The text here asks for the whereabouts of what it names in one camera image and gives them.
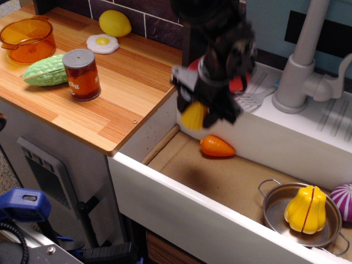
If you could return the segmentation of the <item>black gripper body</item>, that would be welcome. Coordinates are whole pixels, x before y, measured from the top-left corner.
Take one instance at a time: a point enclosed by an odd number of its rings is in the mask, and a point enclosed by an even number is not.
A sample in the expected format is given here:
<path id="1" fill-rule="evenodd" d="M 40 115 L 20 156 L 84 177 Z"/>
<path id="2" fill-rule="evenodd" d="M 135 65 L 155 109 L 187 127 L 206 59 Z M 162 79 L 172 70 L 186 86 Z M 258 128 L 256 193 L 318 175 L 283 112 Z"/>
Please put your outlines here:
<path id="1" fill-rule="evenodd" d="M 205 67 L 197 71 L 186 67 L 172 68 L 171 82 L 178 88 L 184 86 L 194 94 L 194 102 L 199 101 L 209 109 L 220 109 L 226 112 L 223 119 L 231 124 L 237 121 L 243 110 L 235 101 L 229 90 L 229 81 L 215 81 L 208 78 Z"/>

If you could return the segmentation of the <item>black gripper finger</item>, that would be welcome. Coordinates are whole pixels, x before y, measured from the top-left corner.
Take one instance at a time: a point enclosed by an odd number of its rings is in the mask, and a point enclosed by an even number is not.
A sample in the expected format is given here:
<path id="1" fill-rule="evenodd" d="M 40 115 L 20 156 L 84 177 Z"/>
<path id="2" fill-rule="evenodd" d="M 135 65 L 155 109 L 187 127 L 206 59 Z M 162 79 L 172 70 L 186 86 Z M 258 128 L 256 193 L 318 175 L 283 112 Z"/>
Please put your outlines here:
<path id="1" fill-rule="evenodd" d="M 210 128 L 218 119 L 226 117 L 226 112 L 220 109 L 209 109 L 203 120 L 203 127 Z"/>
<path id="2" fill-rule="evenodd" d="M 177 88 L 177 108 L 180 113 L 183 113 L 194 101 L 194 94 L 188 88 L 180 86 Z"/>

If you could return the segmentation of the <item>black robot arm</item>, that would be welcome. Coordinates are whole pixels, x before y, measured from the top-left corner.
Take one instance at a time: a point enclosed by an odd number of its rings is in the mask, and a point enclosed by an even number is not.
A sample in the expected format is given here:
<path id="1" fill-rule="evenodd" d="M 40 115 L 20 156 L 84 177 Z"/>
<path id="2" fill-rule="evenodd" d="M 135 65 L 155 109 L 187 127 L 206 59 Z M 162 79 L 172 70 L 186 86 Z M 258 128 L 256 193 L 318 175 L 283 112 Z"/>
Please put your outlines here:
<path id="1" fill-rule="evenodd" d="M 219 119 L 234 123 L 242 113 L 234 93 L 245 91 L 255 67 L 255 34 L 238 1 L 171 1 L 175 14 L 207 40 L 197 70 L 175 66 L 180 122 L 191 130 Z"/>

